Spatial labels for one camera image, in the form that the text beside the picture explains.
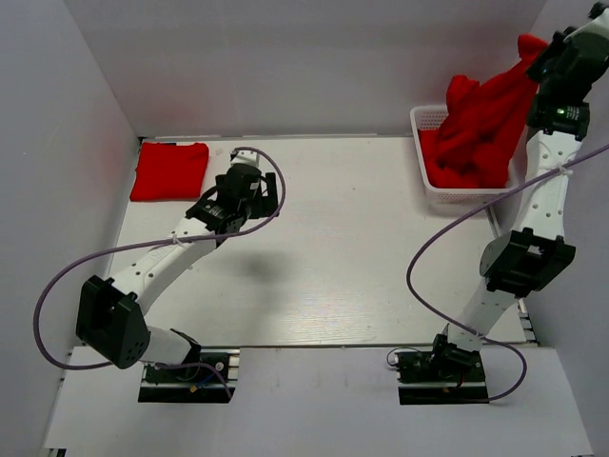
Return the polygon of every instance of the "white basket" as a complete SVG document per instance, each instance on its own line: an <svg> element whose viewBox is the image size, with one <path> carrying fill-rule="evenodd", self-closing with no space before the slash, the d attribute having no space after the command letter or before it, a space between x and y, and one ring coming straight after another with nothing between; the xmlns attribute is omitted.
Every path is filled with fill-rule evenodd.
<svg viewBox="0 0 609 457"><path fill-rule="evenodd" d="M440 189L431 185L427 177L425 162L422 159L419 130L437 129L446 116L448 116L446 105L415 107L410 111L410 122L412 123L412 132L415 137L422 181L425 186L425 196L429 202L435 205L449 204L470 207L487 202L491 198L513 189L517 185L518 180L516 179L516 172L511 162L509 166L509 178L504 189Z"/></svg>

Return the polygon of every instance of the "cable tie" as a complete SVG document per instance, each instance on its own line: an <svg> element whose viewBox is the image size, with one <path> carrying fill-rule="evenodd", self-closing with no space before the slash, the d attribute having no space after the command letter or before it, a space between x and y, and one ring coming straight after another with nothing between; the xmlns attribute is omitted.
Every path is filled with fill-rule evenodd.
<svg viewBox="0 0 609 457"><path fill-rule="evenodd" d="M178 238L178 233L175 231L173 232L173 235L171 236L171 242L174 245L178 245L180 248L186 248L186 245L180 241L180 239Z"/></svg>
<svg viewBox="0 0 609 457"><path fill-rule="evenodd" d="M571 169L566 169L562 165L559 166L559 172L563 176L571 176L573 174L573 171Z"/></svg>

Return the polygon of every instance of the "red cloth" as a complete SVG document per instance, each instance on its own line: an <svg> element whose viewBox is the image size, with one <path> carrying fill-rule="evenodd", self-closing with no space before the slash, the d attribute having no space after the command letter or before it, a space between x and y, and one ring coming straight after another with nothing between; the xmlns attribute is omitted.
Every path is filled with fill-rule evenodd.
<svg viewBox="0 0 609 457"><path fill-rule="evenodd" d="M135 169L132 202L196 199L206 174L209 148L144 143Z"/></svg>
<svg viewBox="0 0 609 457"><path fill-rule="evenodd" d="M521 60L486 83L463 75L446 91L448 117L439 129L419 130L429 182L437 188L504 188L537 83L524 73L547 43L518 38Z"/></svg>

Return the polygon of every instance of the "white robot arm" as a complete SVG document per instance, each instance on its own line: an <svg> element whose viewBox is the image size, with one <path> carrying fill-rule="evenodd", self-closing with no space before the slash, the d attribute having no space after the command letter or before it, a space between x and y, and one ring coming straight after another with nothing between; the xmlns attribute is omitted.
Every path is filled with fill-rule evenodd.
<svg viewBox="0 0 609 457"><path fill-rule="evenodd" d="M529 78L540 83L526 120L527 181L574 160L586 136L590 111L583 99L609 67L609 7L597 3L590 17L580 29L556 32L527 70ZM562 223L569 174L565 170L528 188L512 230L486 247L481 281L456 319L477 334L449 324L436 336L431 352L400 354L396 366L403 384L450 381L461 386L466 377L484 380L482 337L518 299L543 289L575 257L575 248L564 243ZM424 395L433 392L427 389ZM413 398L416 403L421 397ZM487 398L485 388L475 398Z"/></svg>
<svg viewBox="0 0 609 457"><path fill-rule="evenodd" d="M275 174L263 176L258 161L259 155L249 150L232 154L226 175L216 176L216 186L187 210L168 236L172 244L149 250L107 280L89 278L81 291L76 335L118 368L138 361L199 362L201 347L196 341L174 329L149 327L144 316L173 281L224 242L182 242L179 237L234 233L247 220L268 217L277 209ZM266 184L266 195L261 182Z"/></svg>

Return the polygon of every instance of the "white table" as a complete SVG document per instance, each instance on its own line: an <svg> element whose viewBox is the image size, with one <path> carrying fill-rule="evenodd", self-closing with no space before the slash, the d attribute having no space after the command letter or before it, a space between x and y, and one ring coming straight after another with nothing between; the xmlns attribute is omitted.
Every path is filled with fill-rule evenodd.
<svg viewBox="0 0 609 457"><path fill-rule="evenodd" d="M430 344L443 329L445 322L404 283L412 255L451 220L424 201L411 138L206 143L206 189L226 172L232 148L254 146L282 168L285 208L266 228L228 240L186 271L152 307L149 324L221 347ZM119 244L165 237L191 205L130 202ZM422 295L457 316L479 281L478 262L491 239L484 214L446 234L416 269ZM117 254L111 271L142 254ZM490 336L524 341L516 307Z"/></svg>

